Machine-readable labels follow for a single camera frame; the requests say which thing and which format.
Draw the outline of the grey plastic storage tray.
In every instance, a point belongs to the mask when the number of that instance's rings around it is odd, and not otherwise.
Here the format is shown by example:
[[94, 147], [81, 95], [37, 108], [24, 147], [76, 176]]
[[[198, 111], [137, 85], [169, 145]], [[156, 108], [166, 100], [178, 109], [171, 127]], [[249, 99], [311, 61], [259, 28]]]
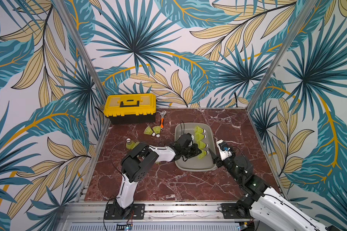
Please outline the grey plastic storage tray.
[[178, 140], [183, 133], [190, 133], [194, 135], [196, 126], [199, 126], [204, 130], [204, 139], [202, 140], [202, 142], [206, 144], [206, 147], [204, 147], [203, 150], [206, 151], [207, 155], [203, 156], [202, 158], [198, 158], [198, 156], [192, 157], [187, 161], [184, 161], [182, 158], [180, 158], [179, 160], [175, 161], [175, 164], [179, 169], [183, 171], [201, 172], [214, 170], [217, 167], [216, 164], [213, 163], [210, 151], [216, 153], [216, 145], [210, 126], [204, 123], [195, 122], [184, 124], [181, 123], [175, 127], [174, 140]]

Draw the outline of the yellow-green shuttlecock three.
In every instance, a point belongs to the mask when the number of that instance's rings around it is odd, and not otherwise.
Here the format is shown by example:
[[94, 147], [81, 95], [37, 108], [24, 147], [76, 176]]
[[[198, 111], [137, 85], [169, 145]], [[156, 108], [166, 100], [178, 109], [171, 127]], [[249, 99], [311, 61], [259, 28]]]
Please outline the yellow-green shuttlecock three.
[[197, 145], [198, 145], [199, 149], [204, 149], [204, 148], [208, 147], [208, 144], [206, 144], [203, 141], [197, 141]]

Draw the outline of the yellow-green shuttlecock six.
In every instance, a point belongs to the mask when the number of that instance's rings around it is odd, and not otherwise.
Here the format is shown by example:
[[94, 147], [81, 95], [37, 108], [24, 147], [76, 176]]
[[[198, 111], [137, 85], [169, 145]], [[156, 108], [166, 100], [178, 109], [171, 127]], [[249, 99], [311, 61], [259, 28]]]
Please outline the yellow-green shuttlecock six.
[[208, 154], [208, 151], [201, 150], [201, 153], [197, 156], [198, 159], [204, 158]]

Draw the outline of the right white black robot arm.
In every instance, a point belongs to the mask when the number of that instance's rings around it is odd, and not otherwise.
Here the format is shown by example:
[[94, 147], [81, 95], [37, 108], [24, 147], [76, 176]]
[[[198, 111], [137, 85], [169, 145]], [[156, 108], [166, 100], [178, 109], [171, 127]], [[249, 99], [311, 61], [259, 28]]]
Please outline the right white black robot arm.
[[220, 145], [220, 154], [210, 150], [217, 167], [224, 167], [244, 196], [232, 207], [239, 216], [250, 215], [276, 231], [338, 231], [302, 212], [266, 181], [253, 173], [253, 164], [244, 155], [237, 155], [232, 147]]

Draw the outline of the yellow-green shuttlecock eight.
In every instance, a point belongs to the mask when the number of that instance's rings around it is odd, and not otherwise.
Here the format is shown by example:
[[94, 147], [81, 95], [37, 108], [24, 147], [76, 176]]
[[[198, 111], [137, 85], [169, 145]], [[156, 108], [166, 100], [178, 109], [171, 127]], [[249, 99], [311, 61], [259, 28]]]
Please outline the yellow-green shuttlecock eight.
[[126, 148], [128, 150], [133, 150], [139, 144], [138, 141], [133, 141], [130, 138], [126, 139]]

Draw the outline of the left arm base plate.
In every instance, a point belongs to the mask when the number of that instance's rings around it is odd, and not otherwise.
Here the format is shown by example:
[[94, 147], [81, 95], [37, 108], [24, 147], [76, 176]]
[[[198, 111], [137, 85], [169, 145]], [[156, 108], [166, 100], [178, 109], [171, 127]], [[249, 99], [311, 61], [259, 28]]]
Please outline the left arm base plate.
[[132, 204], [127, 208], [121, 208], [117, 203], [107, 204], [104, 220], [142, 220], [145, 214], [145, 204]]

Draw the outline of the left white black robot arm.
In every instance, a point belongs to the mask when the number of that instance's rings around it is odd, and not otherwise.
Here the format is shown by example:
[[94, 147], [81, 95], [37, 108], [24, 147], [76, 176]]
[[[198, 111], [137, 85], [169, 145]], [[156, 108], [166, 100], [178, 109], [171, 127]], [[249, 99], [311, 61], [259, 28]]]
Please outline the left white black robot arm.
[[121, 161], [122, 181], [119, 193], [114, 200], [114, 211], [122, 218], [132, 212], [134, 194], [137, 184], [149, 173], [158, 162], [174, 162], [179, 159], [187, 161], [202, 153], [190, 133], [181, 135], [178, 140], [164, 147], [157, 147], [140, 142], [128, 152]]

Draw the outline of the yellow-green shuttlecock two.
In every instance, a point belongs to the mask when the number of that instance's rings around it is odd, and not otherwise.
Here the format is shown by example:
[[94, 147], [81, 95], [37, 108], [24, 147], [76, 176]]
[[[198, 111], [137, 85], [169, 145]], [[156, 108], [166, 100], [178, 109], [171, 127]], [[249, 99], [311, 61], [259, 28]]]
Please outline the yellow-green shuttlecock two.
[[206, 132], [206, 130], [203, 129], [202, 127], [200, 127], [200, 126], [195, 126], [194, 132], [195, 133], [199, 133], [199, 134], [204, 134]]

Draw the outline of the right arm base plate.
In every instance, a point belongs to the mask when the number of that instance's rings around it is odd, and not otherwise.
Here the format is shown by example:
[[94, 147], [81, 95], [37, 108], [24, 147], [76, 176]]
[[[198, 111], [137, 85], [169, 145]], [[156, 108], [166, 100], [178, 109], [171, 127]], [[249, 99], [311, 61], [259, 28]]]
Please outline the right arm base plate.
[[224, 219], [250, 219], [249, 210], [237, 203], [222, 203], [218, 210]]

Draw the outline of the yellow-green shuttlecock four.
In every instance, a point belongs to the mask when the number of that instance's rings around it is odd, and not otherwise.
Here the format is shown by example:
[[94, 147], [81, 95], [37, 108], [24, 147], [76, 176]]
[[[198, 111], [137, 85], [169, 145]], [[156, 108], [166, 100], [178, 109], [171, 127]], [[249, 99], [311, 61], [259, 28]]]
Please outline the yellow-green shuttlecock four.
[[151, 136], [155, 136], [156, 135], [156, 133], [154, 132], [154, 130], [150, 126], [147, 126], [145, 128], [144, 134], [145, 135], [151, 135]]

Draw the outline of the yellow-green shuttlecock one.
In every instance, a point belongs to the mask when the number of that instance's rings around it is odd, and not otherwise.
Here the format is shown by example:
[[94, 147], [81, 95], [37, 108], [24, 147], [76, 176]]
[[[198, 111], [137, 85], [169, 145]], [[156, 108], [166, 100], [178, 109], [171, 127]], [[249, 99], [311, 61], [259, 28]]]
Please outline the yellow-green shuttlecock one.
[[206, 135], [203, 133], [195, 133], [194, 134], [195, 141], [202, 141], [205, 138], [206, 138]]

